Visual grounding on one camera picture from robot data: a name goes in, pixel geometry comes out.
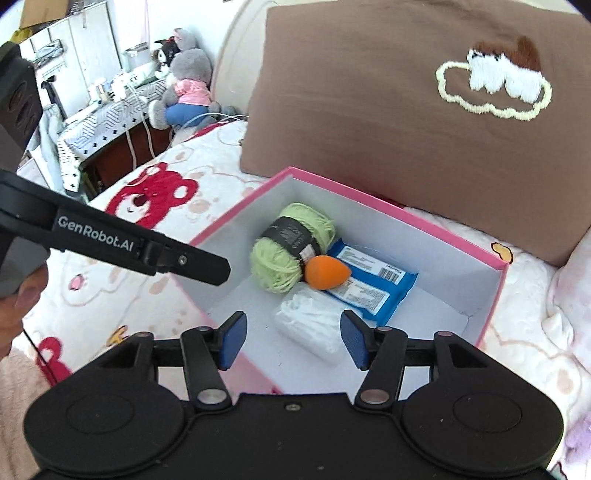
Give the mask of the pink fuzzy sleeve forearm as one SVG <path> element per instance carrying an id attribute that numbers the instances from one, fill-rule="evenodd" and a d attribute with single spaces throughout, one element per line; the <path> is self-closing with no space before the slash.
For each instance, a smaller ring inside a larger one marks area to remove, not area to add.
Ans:
<path id="1" fill-rule="evenodd" d="M 24 437 L 30 405 L 49 388 L 42 371 L 18 349 L 1 361 L 1 480 L 31 479 L 39 471 Z"/>

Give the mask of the person's left hand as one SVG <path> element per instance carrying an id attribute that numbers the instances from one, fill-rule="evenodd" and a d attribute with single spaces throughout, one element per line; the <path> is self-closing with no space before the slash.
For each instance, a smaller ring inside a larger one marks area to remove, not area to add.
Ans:
<path id="1" fill-rule="evenodd" d="M 0 301 L 0 358 L 9 355 L 12 343 L 23 332 L 23 319 L 38 303 L 48 283 L 44 263 L 20 285 L 16 294 Z"/>

